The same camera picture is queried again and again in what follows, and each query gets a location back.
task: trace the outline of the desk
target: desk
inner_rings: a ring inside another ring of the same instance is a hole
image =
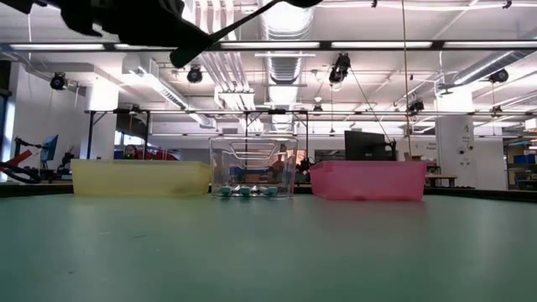
[[[536,215],[434,195],[4,198],[0,301],[531,301]]]
[[[449,186],[451,188],[455,187],[455,179],[456,176],[453,175],[443,175],[443,174],[427,174],[425,176],[426,180],[430,181],[430,186],[432,188],[436,187],[436,181],[437,180],[449,180]]]

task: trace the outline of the yellow bin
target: yellow bin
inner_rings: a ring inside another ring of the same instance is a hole
[[[167,160],[73,159],[76,195],[186,196],[206,194],[208,164]]]

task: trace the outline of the ceiling light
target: ceiling light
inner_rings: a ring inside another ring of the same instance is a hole
[[[117,50],[173,50],[174,47],[160,47],[160,46],[142,46],[142,45],[130,45],[130,44],[115,44],[114,47]]]
[[[349,115],[349,114],[354,114],[354,112],[349,112],[349,111],[319,112],[319,113],[316,113],[316,114],[319,114],[319,115]]]
[[[430,41],[406,42],[406,48],[429,48]],[[370,42],[332,42],[335,49],[370,49],[370,48],[404,48],[404,41],[370,41]]]
[[[316,49],[319,42],[222,42],[223,49]]]
[[[226,111],[226,110],[216,110],[216,111],[205,111],[205,110],[198,110],[196,113],[200,114],[243,114],[242,111]]]
[[[533,48],[537,47],[537,41],[456,41],[446,42],[444,48],[508,48],[521,47]]]
[[[10,44],[13,50],[32,51],[77,51],[77,50],[104,50],[103,44]]]
[[[151,114],[186,114],[184,110],[152,110]]]
[[[304,53],[256,53],[256,58],[314,58],[315,54]]]

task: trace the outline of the spotlight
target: spotlight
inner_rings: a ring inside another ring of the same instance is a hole
[[[492,83],[504,83],[509,78],[509,73],[505,70],[498,70],[488,77]]]
[[[332,71],[328,80],[331,84],[341,83],[348,75],[348,69],[351,68],[351,59],[349,54],[339,54],[336,63],[332,67]]]
[[[201,82],[201,80],[203,80],[203,75],[201,74],[200,66],[191,66],[190,71],[186,75],[186,80],[192,84]]]
[[[315,105],[315,106],[313,107],[313,111],[314,111],[314,112],[321,112],[321,111],[323,111],[323,110],[322,110],[321,105]]]
[[[414,116],[417,112],[423,111],[424,109],[425,106],[423,105],[423,102],[418,99],[409,104],[407,111],[410,112],[410,116]]]
[[[50,88],[56,91],[64,91],[67,89],[67,80],[65,79],[65,72],[55,72],[54,77],[50,80]]]

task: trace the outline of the pink bin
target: pink bin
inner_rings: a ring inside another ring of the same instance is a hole
[[[421,200],[426,163],[326,161],[310,168],[313,194],[327,200]]]

